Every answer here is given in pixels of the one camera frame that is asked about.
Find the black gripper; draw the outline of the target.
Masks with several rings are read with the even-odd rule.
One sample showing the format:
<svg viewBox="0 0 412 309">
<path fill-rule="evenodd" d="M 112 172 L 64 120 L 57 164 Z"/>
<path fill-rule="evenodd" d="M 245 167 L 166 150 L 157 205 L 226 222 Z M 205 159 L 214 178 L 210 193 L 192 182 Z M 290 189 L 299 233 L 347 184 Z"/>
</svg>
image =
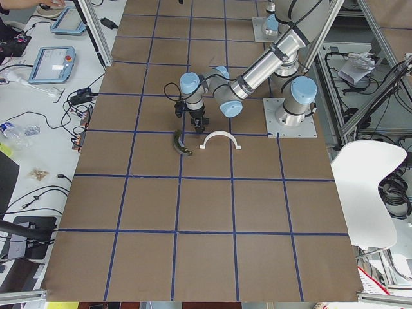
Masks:
<svg viewBox="0 0 412 309">
<path fill-rule="evenodd" d="M 209 120 L 205 119 L 205 109 L 190 110 L 189 114 L 191 116 L 191 125 L 194 130 L 199 132 L 204 132 L 205 128 L 209 125 Z"/>
</svg>

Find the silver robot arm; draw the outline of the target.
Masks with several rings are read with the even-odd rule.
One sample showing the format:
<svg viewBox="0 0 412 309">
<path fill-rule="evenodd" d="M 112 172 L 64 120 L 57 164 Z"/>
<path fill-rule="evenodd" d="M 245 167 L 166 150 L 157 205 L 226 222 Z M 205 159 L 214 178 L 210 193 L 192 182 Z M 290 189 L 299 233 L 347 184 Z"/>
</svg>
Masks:
<svg viewBox="0 0 412 309">
<path fill-rule="evenodd" d="M 274 75 L 285 96 L 283 105 L 276 110 L 277 121 L 288 127 L 298 126 L 308 116 L 317 93 L 312 79 L 297 74 L 298 53 L 321 33 L 329 7 L 328 1 L 273 1 L 265 29 L 275 35 L 274 42 L 234 79 L 224 66 L 202 74 L 184 73 L 175 115 L 180 118 L 188 112 L 196 132 L 202 133 L 209 123 L 204 116 L 204 95 L 211 94 L 220 111 L 232 118 L 241 113 L 242 101 Z"/>
</svg>

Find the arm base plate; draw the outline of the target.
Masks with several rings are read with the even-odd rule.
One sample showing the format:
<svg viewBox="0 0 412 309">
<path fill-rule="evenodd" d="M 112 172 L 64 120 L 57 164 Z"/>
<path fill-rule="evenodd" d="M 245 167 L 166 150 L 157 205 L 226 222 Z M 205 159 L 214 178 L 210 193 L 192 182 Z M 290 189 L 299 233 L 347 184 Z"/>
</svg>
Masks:
<svg viewBox="0 0 412 309">
<path fill-rule="evenodd" d="M 253 17 L 252 25 L 256 42 L 274 42 L 278 39 L 279 23 L 274 14 L 268 17 Z"/>
<path fill-rule="evenodd" d="M 284 109 L 283 98 L 264 98 L 263 106 L 269 138 L 317 138 L 313 116 L 307 109 L 291 115 Z"/>
</svg>

